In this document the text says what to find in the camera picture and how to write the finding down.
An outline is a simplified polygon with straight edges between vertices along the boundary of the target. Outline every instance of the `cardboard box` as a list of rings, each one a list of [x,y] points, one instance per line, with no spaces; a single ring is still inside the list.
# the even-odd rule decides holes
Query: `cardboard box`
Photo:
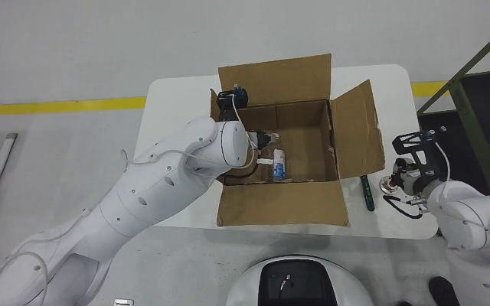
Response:
[[[222,90],[239,84],[248,92],[248,107],[239,110],[247,131],[279,133],[287,180],[266,183],[266,165],[250,177],[224,179],[218,226],[348,226],[339,179],[383,170],[384,150],[369,80],[330,100],[331,59],[324,54],[219,68]],[[218,115],[211,90],[211,117]]]

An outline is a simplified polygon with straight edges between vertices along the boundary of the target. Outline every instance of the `green handle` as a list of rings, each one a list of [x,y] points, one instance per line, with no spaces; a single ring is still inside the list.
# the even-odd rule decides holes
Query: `green handle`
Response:
[[[364,200],[366,201],[366,207],[369,211],[374,211],[373,194],[371,193],[371,187],[369,186],[369,180],[367,175],[361,176],[362,190],[364,191]]]

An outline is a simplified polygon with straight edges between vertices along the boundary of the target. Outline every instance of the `table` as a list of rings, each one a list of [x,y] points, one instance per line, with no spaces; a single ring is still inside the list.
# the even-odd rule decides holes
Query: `table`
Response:
[[[206,194],[157,226],[400,239],[432,237],[437,231],[436,219],[432,215],[427,214],[419,220],[401,215],[382,199],[383,194],[378,186],[379,180],[391,173],[392,164],[398,156],[391,145],[394,137],[419,130],[407,71],[398,65],[333,68],[331,99],[367,79],[371,80],[386,157],[386,169],[368,175],[376,205],[374,212],[367,210],[361,181],[353,177],[341,180],[351,224],[349,227],[325,224],[218,227],[216,217],[222,185],[215,181]],[[146,100],[135,156],[165,136],[177,132],[194,117],[209,115],[209,89],[219,92],[220,87],[218,75],[160,79],[153,82]],[[405,197],[401,191],[397,196]],[[409,213],[417,213],[416,207],[404,209]]]

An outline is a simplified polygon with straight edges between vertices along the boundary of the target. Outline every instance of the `yellow floor line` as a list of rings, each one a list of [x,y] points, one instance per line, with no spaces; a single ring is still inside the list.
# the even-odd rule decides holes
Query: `yellow floor line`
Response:
[[[418,97],[431,97],[437,93],[446,84],[446,82],[424,82],[424,83],[412,83],[412,94],[414,98]]]
[[[446,82],[412,83],[413,97],[431,97]],[[58,101],[25,104],[0,105],[0,115],[28,115],[47,114],[56,112],[100,112],[122,109],[144,109],[146,97],[135,96],[129,98]]]
[[[121,109],[143,109],[146,97],[100,100],[60,101],[0,105],[0,115],[46,114],[53,112],[100,112]]]

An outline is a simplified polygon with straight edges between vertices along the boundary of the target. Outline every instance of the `gray floor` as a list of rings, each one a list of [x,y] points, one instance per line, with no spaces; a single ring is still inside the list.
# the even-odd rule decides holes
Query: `gray floor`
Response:
[[[332,53],[448,80],[488,43],[488,0],[4,0],[0,103],[145,96],[166,77]],[[490,68],[490,57],[480,69]]]
[[[142,111],[2,116],[0,137],[19,138],[0,180],[0,258],[26,236],[75,217],[114,184],[132,152]],[[302,253],[337,262],[376,305],[404,298],[433,305],[432,275],[448,275],[445,241],[362,239],[154,226],[125,245],[92,305],[133,298],[146,305],[222,305],[231,282],[254,262]]]

